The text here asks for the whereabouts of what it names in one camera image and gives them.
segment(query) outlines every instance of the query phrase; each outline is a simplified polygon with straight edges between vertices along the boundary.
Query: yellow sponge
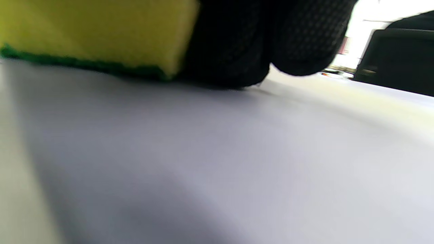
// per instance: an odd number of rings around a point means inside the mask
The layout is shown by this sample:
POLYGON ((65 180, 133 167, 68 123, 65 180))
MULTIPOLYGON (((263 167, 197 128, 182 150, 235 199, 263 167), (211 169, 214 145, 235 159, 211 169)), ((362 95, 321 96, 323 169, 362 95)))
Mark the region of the yellow sponge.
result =
POLYGON ((2 54, 133 73, 158 67, 171 78, 198 11, 197 0, 0 0, 2 54))

